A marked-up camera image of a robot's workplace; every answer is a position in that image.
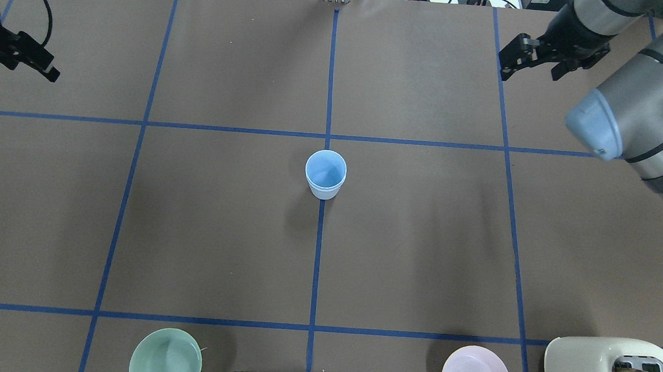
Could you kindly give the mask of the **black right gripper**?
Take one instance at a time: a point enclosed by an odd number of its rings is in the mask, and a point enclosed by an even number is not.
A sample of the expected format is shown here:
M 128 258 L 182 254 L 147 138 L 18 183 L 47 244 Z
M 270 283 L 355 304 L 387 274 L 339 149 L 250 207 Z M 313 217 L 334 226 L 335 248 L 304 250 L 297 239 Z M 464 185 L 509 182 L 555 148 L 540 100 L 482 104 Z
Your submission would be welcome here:
M 499 77 L 506 82 L 515 72 L 553 61 L 552 79 L 578 68 L 591 68 L 609 51 L 611 36 L 596 34 L 580 22 L 572 4 L 563 6 L 539 38 L 518 34 L 499 51 Z

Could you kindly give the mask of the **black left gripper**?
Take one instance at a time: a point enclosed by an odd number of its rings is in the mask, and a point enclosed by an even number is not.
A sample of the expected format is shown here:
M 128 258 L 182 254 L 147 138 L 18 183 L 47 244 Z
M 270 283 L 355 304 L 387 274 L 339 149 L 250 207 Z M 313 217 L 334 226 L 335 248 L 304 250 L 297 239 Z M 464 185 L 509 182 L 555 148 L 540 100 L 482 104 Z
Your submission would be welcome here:
M 54 56 L 33 37 L 24 31 L 14 33 L 4 28 L 0 19 L 0 62 L 6 68 L 14 70 L 22 62 L 55 83 L 61 73 L 54 66 L 53 59 Z

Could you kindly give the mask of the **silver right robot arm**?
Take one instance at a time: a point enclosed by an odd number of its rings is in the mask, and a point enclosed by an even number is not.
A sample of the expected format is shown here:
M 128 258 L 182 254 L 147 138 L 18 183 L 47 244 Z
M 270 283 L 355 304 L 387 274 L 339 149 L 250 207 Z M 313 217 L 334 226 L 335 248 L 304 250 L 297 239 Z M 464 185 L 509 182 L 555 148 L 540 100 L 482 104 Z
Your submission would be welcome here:
M 518 34 L 498 54 L 500 78 L 552 63 L 552 79 L 590 69 L 613 38 L 663 0 L 569 0 L 539 38 Z M 623 158 L 663 199 L 663 33 L 593 88 L 565 116 L 571 134 L 603 161 Z

